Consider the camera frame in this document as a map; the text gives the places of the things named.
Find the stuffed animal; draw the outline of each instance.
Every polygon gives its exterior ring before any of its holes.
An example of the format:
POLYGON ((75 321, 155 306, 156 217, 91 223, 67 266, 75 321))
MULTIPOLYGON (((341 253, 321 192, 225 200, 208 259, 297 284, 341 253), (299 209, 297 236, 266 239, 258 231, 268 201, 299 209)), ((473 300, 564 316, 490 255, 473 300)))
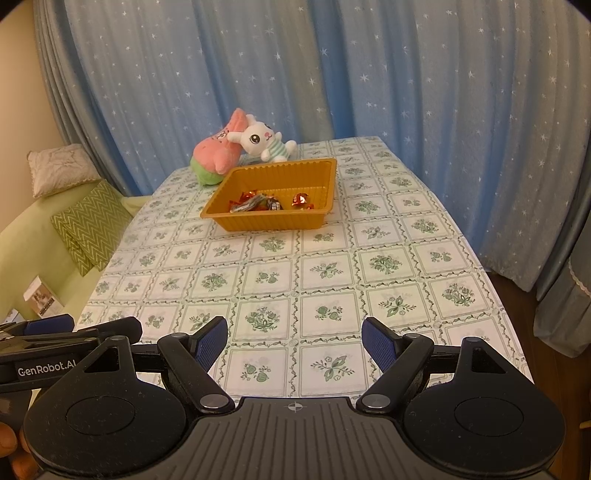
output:
POLYGON ((190 164, 201 185, 217 185, 238 164, 242 149, 228 140, 228 132, 242 132, 247 126, 246 113, 237 108, 223 130, 197 144, 190 164))
POLYGON ((254 115, 247 115, 248 127, 243 132, 231 131, 228 140, 242 145, 242 148, 253 157, 259 157, 263 162, 285 161, 296 150, 297 143, 289 140, 281 141, 281 132, 275 133, 271 127, 263 122, 257 122, 254 115))

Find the sofa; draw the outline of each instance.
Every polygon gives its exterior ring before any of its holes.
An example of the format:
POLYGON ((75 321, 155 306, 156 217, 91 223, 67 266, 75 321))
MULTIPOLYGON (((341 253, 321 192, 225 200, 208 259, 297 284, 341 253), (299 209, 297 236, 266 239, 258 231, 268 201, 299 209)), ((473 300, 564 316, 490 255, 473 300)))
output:
MULTIPOLYGON (((82 200, 97 184, 40 198, 0 232, 0 320, 11 309, 27 320, 38 318, 22 298, 37 275, 64 306, 63 313, 78 320, 102 272, 95 267, 80 275, 50 219, 82 200)), ((121 203, 134 216, 149 198, 121 196, 121 203)))

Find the human hand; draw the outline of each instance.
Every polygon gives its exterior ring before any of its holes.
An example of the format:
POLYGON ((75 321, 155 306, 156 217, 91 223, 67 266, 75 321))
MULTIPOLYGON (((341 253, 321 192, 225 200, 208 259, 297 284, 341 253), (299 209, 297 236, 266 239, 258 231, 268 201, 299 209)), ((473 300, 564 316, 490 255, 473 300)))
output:
POLYGON ((25 442, 22 429, 17 438, 8 425, 0 423, 0 458, 8 456, 18 480, 32 480, 36 476, 38 466, 25 442))

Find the orange tray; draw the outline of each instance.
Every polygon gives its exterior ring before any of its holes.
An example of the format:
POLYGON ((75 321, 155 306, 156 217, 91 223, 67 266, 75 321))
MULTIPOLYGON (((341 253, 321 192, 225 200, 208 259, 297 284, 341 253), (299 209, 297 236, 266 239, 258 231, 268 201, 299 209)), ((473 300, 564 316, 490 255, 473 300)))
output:
POLYGON ((209 199, 201 218, 212 218, 228 232, 320 228, 332 210, 335 177, 335 158, 236 167, 209 199), (242 192, 250 190, 273 195, 284 210, 230 213, 230 200, 237 201, 242 192), (314 209, 292 207, 296 193, 307 193, 314 209))

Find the patrick star plush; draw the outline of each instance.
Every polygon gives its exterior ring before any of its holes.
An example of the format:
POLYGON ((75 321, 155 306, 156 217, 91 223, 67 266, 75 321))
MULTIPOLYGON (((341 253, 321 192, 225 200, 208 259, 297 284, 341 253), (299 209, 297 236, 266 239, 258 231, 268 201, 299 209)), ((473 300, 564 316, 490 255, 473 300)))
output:
POLYGON ((238 164, 242 146, 230 142, 228 132, 244 132, 246 127, 246 114, 237 108, 223 130, 197 144, 190 164, 201 185, 217 185, 238 164))

